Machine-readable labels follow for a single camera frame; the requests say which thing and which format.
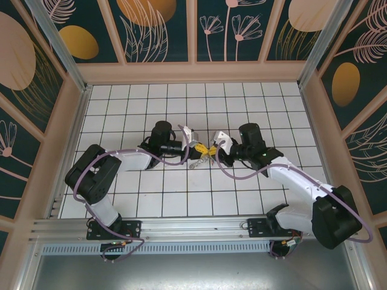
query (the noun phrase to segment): white tile floor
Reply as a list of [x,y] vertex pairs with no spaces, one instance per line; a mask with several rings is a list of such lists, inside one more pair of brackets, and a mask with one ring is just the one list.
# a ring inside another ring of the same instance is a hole
[[[258,123],[267,146],[276,146],[295,165],[325,182],[295,83],[95,86],[74,161],[91,144],[105,149],[136,147],[159,120],[169,121],[174,130],[177,124],[188,125],[207,146],[215,130],[225,130],[240,142],[239,126]],[[236,176],[251,172],[240,162],[228,171]],[[85,207],[71,193],[66,189],[60,218],[84,218]],[[263,175],[234,181],[209,163],[193,170],[187,164],[159,164],[149,171],[120,173],[109,197],[124,218],[263,214],[281,203],[300,201]]]

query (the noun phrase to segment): metal base plate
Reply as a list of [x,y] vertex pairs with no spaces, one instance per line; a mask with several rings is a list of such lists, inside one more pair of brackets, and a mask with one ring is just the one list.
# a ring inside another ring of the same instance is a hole
[[[140,237],[141,221],[122,221],[119,234],[128,237]],[[105,231],[96,221],[89,222],[86,240],[122,240]]]
[[266,223],[266,217],[257,219],[248,219],[247,227],[249,229],[249,237],[292,237],[291,230],[280,229],[275,233],[272,232]]

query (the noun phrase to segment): flower illustration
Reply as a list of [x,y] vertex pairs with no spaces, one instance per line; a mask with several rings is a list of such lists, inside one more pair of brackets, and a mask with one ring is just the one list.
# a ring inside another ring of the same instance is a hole
[[18,127],[10,122],[7,125],[4,120],[0,121],[0,156],[9,157],[12,155],[13,143],[15,143]]
[[207,40],[207,51],[208,56],[210,58],[210,62],[212,61],[211,53],[210,53],[210,45],[208,43],[208,35],[219,33],[223,31],[223,26],[221,26],[221,21],[219,20],[219,16],[210,16],[208,19],[205,16],[200,17],[200,24],[203,28],[204,34],[206,35]]
[[265,3],[266,0],[255,0],[255,1],[247,1],[247,0],[226,0],[227,6],[230,8],[235,8],[238,6],[253,6]]
[[240,41],[262,37],[262,30],[259,30],[261,23],[259,23],[258,19],[259,16],[246,16],[241,22],[241,15],[232,18],[232,29],[236,40],[235,61],[238,61],[238,45]]

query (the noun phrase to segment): vent grille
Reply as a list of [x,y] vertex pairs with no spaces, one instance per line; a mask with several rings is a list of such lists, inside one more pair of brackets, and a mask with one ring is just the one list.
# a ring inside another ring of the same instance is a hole
[[[125,250],[114,249],[106,254],[128,253],[135,245],[125,246]],[[168,242],[146,243],[134,254],[215,254],[215,253],[258,253],[268,252],[269,241],[242,242]],[[100,244],[50,244],[43,247],[43,256],[89,256],[99,255]]]

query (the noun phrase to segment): yellow circle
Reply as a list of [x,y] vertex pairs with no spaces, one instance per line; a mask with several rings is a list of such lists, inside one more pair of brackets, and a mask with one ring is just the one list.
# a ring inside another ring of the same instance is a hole
[[164,21],[170,20],[176,11],[176,0],[117,0],[122,13],[131,22],[141,26],[156,26],[157,20],[151,13],[148,2],[155,14],[160,12]]
[[0,83],[22,90],[35,75],[34,43],[16,20],[0,12]]
[[315,32],[324,28],[337,0],[292,0],[289,21],[294,29]]
[[360,73],[355,65],[349,62],[341,64],[333,76],[332,95],[334,102],[345,107],[352,102],[360,85]]
[[98,43],[86,29],[69,25],[59,31],[69,52],[79,59],[92,59],[98,54]]

